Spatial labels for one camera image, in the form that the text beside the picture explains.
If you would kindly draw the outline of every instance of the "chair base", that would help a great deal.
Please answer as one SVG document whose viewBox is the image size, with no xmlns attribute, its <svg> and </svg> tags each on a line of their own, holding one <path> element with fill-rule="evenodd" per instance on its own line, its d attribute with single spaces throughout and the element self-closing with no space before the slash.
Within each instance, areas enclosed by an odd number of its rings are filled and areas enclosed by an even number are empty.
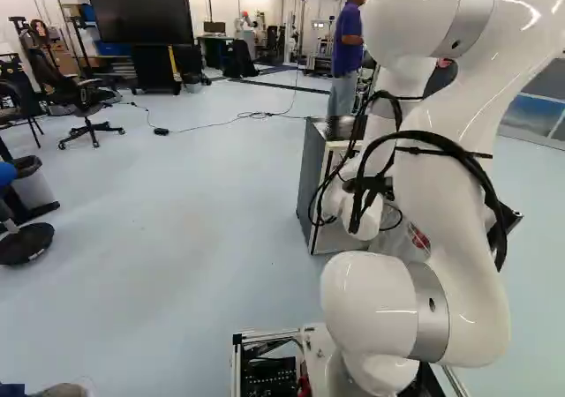
<svg viewBox="0 0 565 397">
<path fill-rule="evenodd" d="M 8 234 L 0 240 L 0 265 L 18 266 L 35 260 L 49 248 L 54 234 L 48 223 L 32 223 Z"/>
<path fill-rule="evenodd" d="M 71 130 L 69 131 L 69 137 L 59 141 L 59 149 L 64 150 L 66 148 L 65 143 L 68 143 L 69 141 L 73 141 L 78 137 L 82 137 L 85 134 L 90 134 L 90 137 L 92 139 L 92 145 L 94 146 L 94 148 L 98 148 L 100 147 L 100 143 L 96 139 L 96 134 L 94 133 L 95 131 L 107 131 L 107 132 L 115 131 L 120 135 L 125 134 L 124 128 L 122 127 L 112 128 L 109 122 L 104 122 L 102 124 L 93 124 L 88 120 L 88 118 L 85 118 L 85 124 L 87 126 L 81 126 L 80 128 L 71 128 Z"/>
</svg>

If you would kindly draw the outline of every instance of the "shoe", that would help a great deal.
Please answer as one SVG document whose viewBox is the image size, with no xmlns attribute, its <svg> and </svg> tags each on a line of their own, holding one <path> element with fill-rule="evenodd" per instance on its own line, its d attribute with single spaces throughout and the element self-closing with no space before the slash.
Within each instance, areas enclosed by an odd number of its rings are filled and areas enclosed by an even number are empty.
<svg viewBox="0 0 565 397">
<path fill-rule="evenodd" d="M 30 397 L 88 397 L 88 391 L 76 384 L 57 384 Z"/>
</svg>

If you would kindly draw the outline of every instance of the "blue chair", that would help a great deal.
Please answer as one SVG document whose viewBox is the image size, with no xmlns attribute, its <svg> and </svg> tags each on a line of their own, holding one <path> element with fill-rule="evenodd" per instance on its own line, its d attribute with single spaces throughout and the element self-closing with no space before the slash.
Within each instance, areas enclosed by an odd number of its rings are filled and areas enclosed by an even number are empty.
<svg viewBox="0 0 565 397">
<path fill-rule="evenodd" d="M 18 178 L 18 170 L 10 163 L 0 161 L 0 199 Z M 45 252 L 51 242 L 55 229 L 48 223 L 39 222 L 19 227 L 11 219 L 10 208 L 0 200 L 0 222 L 6 227 L 8 234 L 0 240 L 0 265 L 24 265 L 38 258 Z"/>
</svg>

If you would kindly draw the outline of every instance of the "blue shirt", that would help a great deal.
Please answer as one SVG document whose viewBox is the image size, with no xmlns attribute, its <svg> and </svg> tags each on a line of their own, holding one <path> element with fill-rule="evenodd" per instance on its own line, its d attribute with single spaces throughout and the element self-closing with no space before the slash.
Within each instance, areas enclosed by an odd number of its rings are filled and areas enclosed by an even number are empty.
<svg viewBox="0 0 565 397">
<path fill-rule="evenodd" d="M 332 73 L 342 76 L 361 67 L 363 44 L 348 46 L 342 43 L 344 35 L 363 35 L 361 13 L 356 4 L 347 2 L 335 23 L 334 53 L 332 54 Z"/>
</svg>

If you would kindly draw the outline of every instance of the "black monitor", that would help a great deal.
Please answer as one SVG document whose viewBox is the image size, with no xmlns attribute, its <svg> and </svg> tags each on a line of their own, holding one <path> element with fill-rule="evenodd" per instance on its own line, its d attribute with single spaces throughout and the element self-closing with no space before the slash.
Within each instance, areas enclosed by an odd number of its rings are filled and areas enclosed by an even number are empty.
<svg viewBox="0 0 565 397">
<path fill-rule="evenodd" d="M 90 0 L 100 38 L 128 44 L 193 44 L 188 0 Z"/>
<path fill-rule="evenodd" d="M 226 34 L 226 23 L 204 21 L 204 32 L 212 34 Z"/>
</svg>

